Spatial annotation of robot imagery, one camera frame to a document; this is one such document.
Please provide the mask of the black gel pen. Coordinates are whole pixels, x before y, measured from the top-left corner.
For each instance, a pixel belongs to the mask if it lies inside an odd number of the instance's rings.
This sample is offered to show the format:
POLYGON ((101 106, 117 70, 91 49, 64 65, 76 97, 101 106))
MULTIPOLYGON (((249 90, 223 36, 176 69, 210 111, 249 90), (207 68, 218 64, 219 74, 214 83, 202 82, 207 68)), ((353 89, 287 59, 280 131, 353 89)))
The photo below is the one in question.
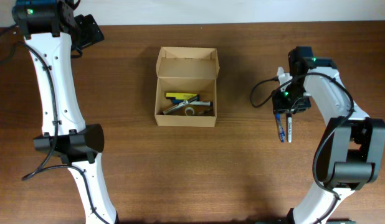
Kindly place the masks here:
POLYGON ((208 108, 208 109, 206 109, 206 110, 204 110, 204 111, 198 112, 197 115, 198 115, 198 116, 204 116, 204 115, 206 115, 206 114, 209 114, 209 113, 212 112, 212 111, 213 111, 213 108, 208 108))

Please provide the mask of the cardboard box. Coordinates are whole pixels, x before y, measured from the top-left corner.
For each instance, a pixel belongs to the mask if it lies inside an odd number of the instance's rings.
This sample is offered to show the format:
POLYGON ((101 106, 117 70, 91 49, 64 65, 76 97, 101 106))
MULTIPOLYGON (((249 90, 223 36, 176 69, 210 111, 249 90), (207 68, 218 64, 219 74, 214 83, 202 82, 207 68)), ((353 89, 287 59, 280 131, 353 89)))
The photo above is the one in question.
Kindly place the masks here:
POLYGON ((214 127, 217 120, 217 78, 219 57, 215 48, 161 47, 156 63, 156 102, 154 117, 158 126, 214 127), (170 114, 163 111, 174 106, 165 98, 166 92, 196 93, 197 101, 211 101, 213 106, 188 104, 170 114), (195 116, 186 116, 184 109, 192 106, 195 116), (208 108, 204 116, 197 113, 208 108))

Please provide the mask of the yellow tape roll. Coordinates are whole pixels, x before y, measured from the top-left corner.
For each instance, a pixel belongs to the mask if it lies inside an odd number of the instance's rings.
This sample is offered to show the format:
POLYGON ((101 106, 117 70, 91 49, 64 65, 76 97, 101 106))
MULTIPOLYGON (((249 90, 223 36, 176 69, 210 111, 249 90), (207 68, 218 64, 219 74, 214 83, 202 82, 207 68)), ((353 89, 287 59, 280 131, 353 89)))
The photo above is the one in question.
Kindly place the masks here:
POLYGON ((192 107, 192 106, 187 106, 187 107, 185 107, 185 109, 184 109, 184 114, 185 114, 186 116, 195 116, 195 115, 196 115, 196 110, 195 110, 195 108, 192 107))

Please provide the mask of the black whiteboard marker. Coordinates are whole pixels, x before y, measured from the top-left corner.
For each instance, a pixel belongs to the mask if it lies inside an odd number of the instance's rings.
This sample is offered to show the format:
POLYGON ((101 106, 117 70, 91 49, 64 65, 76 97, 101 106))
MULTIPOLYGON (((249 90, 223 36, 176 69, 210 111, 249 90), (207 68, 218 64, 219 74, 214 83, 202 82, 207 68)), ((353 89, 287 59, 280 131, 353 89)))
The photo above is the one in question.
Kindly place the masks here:
POLYGON ((184 100, 184 101, 178 103, 177 105, 174 105, 174 106, 164 110, 163 111, 163 115, 170 114, 170 113, 172 113, 172 112, 174 112, 174 111, 176 111, 176 110, 178 110, 178 109, 180 109, 180 108, 182 108, 182 107, 184 107, 184 106, 186 106, 186 105, 188 105, 188 104, 190 104, 193 101, 196 101, 198 99, 199 99, 199 96, 194 96, 194 97, 192 97, 192 98, 190 98, 188 100, 184 100))

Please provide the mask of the yellow highlighter marker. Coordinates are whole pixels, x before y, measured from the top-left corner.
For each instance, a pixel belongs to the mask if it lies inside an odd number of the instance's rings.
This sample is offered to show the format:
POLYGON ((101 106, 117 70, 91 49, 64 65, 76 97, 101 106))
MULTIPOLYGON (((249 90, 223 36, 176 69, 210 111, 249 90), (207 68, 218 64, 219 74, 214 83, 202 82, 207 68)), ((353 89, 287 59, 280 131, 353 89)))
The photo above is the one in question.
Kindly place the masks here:
POLYGON ((188 100, 190 98, 194 98, 196 96, 199 96, 196 93, 176 93, 176 92, 166 92, 165 98, 168 100, 188 100))

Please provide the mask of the blue whiteboard marker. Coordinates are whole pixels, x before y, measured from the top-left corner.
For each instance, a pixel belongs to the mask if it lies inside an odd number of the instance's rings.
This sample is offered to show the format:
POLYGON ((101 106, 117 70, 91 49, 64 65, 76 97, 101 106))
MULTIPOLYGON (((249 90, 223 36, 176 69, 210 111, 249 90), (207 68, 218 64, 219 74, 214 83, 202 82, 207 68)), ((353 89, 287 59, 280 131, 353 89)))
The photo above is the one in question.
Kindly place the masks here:
MULTIPOLYGON (((171 100, 172 104, 178 105, 183 102, 183 100, 171 100)), ((191 105, 196 105, 196 106, 213 106, 213 102, 211 101, 193 101, 191 102, 191 105)))

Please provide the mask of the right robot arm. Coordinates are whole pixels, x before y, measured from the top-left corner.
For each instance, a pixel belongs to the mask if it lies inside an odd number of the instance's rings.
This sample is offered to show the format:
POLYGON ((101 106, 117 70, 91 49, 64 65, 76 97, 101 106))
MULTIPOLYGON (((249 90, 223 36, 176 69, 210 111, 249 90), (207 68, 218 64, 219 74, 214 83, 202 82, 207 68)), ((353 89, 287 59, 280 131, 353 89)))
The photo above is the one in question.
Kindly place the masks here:
POLYGON ((288 72, 279 68, 277 73, 274 114, 301 113, 313 100, 326 129, 313 156, 314 183, 285 223, 326 223, 344 199, 378 178, 385 122, 354 102, 332 59, 314 56, 311 47, 296 47, 288 53, 288 64, 288 72))

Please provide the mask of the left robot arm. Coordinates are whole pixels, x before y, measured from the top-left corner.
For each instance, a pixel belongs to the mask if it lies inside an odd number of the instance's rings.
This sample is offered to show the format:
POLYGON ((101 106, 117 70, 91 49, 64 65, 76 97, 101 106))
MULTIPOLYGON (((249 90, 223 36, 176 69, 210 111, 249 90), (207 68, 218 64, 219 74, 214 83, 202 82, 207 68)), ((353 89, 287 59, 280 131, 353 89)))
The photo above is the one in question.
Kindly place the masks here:
POLYGON ((16 1, 12 17, 33 59, 42 104, 42 134, 36 151, 47 157, 24 176, 67 169, 76 183, 86 223, 118 223, 102 170, 104 134, 100 124, 86 124, 78 106, 71 59, 104 40, 92 15, 75 16, 75 1, 16 1))

